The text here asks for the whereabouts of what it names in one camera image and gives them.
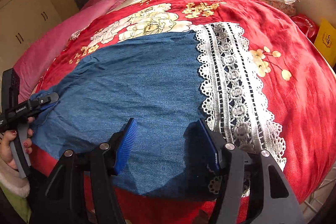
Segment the left forearm green sleeve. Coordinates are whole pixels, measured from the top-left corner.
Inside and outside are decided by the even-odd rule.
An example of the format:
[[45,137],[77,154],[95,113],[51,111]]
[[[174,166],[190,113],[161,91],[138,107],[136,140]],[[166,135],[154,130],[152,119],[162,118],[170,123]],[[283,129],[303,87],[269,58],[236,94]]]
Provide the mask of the left forearm green sleeve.
[[11,168],[3,159],[1,159],[1,190],[20,219],[24,223],[29,223],[31,217],[31,209],[27,201],[30,193],[29,181],[27,178],[21,178],[19,172]]

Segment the left hand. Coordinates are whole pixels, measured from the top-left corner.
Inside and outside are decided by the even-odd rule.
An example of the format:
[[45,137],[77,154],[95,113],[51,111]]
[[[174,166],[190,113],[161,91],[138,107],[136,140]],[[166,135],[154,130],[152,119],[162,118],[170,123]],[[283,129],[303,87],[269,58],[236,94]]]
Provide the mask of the left hand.
[[[28,138],[24,141],[24,150],[26,153],[30,154],[32,153],[32,140],[31,137],[33,136],[34,132],[31,128],[27,130],[27,136]],[[18,169],[17,165],[15,163],[15,160],[13,158],[11,149],[10,149],[10,142],[13,141],[17,136],[16,130],[7,130],[3,134],[3,138],[1,141],[1,159],[12,169]]]

